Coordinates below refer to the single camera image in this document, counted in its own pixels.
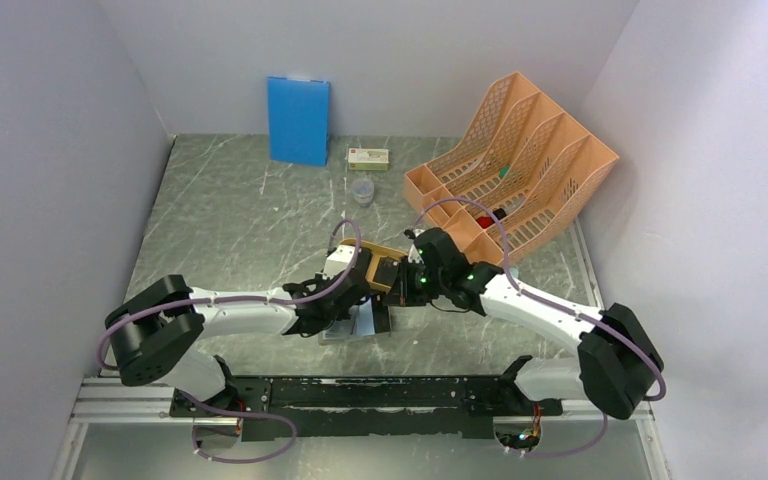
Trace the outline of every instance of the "small plastic container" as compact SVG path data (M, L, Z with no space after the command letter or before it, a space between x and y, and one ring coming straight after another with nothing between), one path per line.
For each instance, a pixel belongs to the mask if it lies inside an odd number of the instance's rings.
M375 184L367 177L356 178L352 181L352 196L361 207L372 205L372 197L375 196Z

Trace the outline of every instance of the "gray marble surface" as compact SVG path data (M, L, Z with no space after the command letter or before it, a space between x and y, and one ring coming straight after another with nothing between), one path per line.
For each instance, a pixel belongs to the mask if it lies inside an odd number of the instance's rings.
M404 173L457 144L457 138L336 137L325 168L269 160L267 137L181 135L172 150L131 279L128 297L163 275L215 290L263 290L310 278L325 260L328 235L344 215L365 240L406 250L402 231L416 218L402 197ZM389 148L387 172L350 172L348 147ZM347 193L359 175L375 182L371 207ZM347 236L353 236L346 230ZM566 231L518 263L537 288L588 303L589 284ZM394 331L340 344L249 334L198 342L236 374L489 374L519 355L563 355L555 345L504 321L430 307L393 309Z

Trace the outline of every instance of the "red object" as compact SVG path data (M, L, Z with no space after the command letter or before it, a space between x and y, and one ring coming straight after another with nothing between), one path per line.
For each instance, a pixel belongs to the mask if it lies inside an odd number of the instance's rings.
M476 220L479 225L481 225L481 228L489 228L490 225L493 225L493 219L490 217L478 217Z

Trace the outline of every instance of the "small box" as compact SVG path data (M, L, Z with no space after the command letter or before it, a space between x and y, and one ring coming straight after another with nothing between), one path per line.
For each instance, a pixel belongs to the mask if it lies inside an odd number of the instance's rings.
M387 171L390 150L386 148L349 148L346 154L349 170Z

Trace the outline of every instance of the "black joint housing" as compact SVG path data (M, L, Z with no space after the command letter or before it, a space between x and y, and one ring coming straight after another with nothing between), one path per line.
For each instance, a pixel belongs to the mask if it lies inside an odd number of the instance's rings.
M517 388L514 381L516 380L517 373L519 373L519 371L522 370L522 367L532 358L531 355L522 355L518 357L505 369L505 372L499 376L502 402L505 407L511 411L530 411L532 405L531 400L526 398L526 396L519 391L519 388Z
M659 371L664 362L634 312L615 303L602 312L613 327L651 359ZM628 347L599 328L582 335L578 346L581 382L587 398L606 414L626 420L655 383L655 375Z
M469 269L469 261L452 237L434 227L417 235L413 246L425 265L425 290L431 298L443 293L443 278L457 278Z
M497 219L501 220L508 216L508 212L506 212L504 208L497 208L496 210L493 210L493 215L495 215Z
M472 310L482 316L486 315L484 307L481 306L481 294L487 291L490 280L503 272L501 267L492 263L478 262L466 275L461 275L454 281L452 295L447 297L458 308Z
M328 328L331 322L349 318L349 308L369 295L370 287L369 282L366 281L366 269L366 266L356 264L355 268L349 270L346 279L334 291L318 300L297 304L296 316L298 320L284 332L284 335L316 335ZM334 284L337 278L339 275L323 282L312 292L309 292L301 284L288 283L283 288L294 299L304 298L325 290Z
M222 375L225 377L225 388L216 395L204 400L203 403L210 405L211 407L221 408L222 410L239 410L239 404L237 400L240 398L240 392L237 389L237 383L234 380L234 375L231 374L231 369L228 368L228 363L225 359L219 355L214 355L213 358L219 363L219 369L222 370ZM187 400L178 389L175 389L173 398L177 399L177 402L183 403L187 408L193 406L192 402Z
M104 321L106 328L127 315L189 298L192 290L181 275L167 275L117 308ZM204 330L204 317L192 306L172 308L132 322L110 337L110 348L122 384L149 384L175 366Z

